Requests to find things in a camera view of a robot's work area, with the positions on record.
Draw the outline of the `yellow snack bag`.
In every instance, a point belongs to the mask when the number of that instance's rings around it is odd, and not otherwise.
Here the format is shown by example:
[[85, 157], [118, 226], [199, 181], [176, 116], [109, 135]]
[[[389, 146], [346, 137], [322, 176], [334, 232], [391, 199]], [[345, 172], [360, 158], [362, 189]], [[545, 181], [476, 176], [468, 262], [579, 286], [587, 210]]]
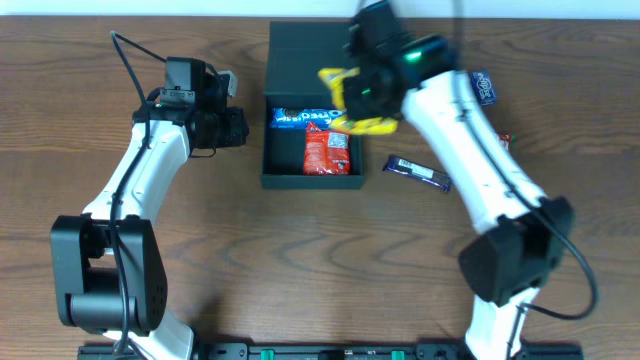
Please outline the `yellow snack bag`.
[[382, 115], [365, 115], [363, 119], [356, 119], [348, 114], [347, 100], [345, 99], [344, 84], [346, 80], [355, 80], [360, 75], [358, 67], [323, 68], [318, 72], [318, 77], [328, 88], [334, 107], [342, 112], [342, 115], [330, 123], [330, 128], [335, 131], [350, 135], [389, 135], [398, 128], [399, 121], [393, 117]]

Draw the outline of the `black gift box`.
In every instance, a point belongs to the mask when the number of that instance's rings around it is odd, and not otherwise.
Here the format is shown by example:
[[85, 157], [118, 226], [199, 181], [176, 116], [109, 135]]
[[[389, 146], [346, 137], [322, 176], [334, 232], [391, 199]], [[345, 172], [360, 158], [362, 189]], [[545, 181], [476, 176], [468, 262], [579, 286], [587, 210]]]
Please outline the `black gift box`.
[[364, 183], [363, 139], [351, 137], [348, 175], [307, 176], [303, 173], [304, 129], [270, 125], [273, 110], [333, 107], [331, 95], [318, 77], [323, 68], [349, 68], [343, 49], [349, 40], [346, 22], [273, 21], [264, 97], [264, 150], [261, 185], [264, 189], [359, 189]]

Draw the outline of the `blue Oreo cookie pack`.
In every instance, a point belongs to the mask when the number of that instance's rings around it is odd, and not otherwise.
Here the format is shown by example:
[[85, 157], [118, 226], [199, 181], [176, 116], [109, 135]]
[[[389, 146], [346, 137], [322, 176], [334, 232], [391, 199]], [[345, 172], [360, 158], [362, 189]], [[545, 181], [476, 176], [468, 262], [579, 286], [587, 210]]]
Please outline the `blue Oreo cookie pack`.
[[313, 123], [319, 129], [327, 130], [331, 122], [342, 115], [342, 111], [335, 109], [273, 108], [269, 126], [274, 129], [304, 130], [309, 123]]

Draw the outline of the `small blue gum pack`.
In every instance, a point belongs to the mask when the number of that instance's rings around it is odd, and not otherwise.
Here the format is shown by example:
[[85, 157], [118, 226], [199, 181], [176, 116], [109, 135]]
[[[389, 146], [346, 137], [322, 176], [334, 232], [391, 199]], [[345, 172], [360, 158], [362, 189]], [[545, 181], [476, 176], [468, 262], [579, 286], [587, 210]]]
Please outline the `small blue gum pack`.
[[487, 71], [473, 71], [470, 73], [470, 79], [476, 99], [481, 106], [493, 105], [497, 102], [497, 94]]

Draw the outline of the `red snack bag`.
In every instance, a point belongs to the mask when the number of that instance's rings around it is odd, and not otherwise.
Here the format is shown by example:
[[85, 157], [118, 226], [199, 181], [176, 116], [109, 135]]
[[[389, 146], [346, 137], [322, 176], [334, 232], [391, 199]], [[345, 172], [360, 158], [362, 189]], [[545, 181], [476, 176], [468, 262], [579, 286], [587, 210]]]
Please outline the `red snack bag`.
[[310, 122], [306, 128], [303, 174], [349, 175], [351, 171], [350, 136], [322, 130]]

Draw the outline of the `dark blue chocolate bar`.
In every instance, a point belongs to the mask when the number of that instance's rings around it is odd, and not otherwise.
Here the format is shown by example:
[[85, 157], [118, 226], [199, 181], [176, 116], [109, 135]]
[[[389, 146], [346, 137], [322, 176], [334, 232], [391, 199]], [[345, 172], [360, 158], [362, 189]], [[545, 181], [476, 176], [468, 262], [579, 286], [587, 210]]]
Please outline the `dark blue chocolate bar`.
[[451, 190], [451, 178], [443, 172], [412, 162], [405, 158], [390, 155], [383, 167], [386, 172], [399, 174], [413, 180], [438, 188], [444, 193]]

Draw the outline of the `green red KitKat bar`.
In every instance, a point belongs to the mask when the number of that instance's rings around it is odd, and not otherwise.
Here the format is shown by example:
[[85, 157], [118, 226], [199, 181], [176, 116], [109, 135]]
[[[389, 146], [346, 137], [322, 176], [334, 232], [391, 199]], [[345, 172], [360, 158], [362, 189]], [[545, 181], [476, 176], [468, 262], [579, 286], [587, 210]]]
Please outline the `green red KitKat bar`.
[[511, 134], [497, 134], [496, 137], [500, 144], [505, 148], [505, 150], [507, 152], [510, 152], [514, 141], [514, 136]]

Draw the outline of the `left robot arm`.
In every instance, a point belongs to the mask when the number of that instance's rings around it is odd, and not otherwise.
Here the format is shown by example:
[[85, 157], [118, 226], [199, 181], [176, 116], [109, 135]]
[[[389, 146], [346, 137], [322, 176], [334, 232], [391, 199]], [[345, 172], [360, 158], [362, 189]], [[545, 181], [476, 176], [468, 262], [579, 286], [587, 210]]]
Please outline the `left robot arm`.
[[195, 332], [167, 308], [168, 280], [153, 226], [194, 150], [238, 147], [249, 134], [230, 107], [237, 78], [201, 60], [169, 57], [165, 83], [132, 115], [128, 148], [99, 195], [59, 216], [50, 243], [62, 324], [114, 340], [116, 357], [194, 359]]

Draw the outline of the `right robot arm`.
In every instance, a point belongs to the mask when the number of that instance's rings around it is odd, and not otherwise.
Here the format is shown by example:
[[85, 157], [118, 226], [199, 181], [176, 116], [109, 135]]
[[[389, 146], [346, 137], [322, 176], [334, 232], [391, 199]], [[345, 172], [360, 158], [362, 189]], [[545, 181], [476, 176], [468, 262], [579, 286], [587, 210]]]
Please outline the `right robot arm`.
[[327, 81], [343, 131], [388, 134], [400, 121], [427, 141], [452, 178], [476, 239], [459, 256], [474, 295], [465, 353], [473, 359], [550, 359], [520, 334], [535, 298], [567, 248], [574, 213], [549, 198], [500, 144], [456, 47], [439, 35], [413, 36], [387, 1], [362, 4], [346, 52], [354, 67]]

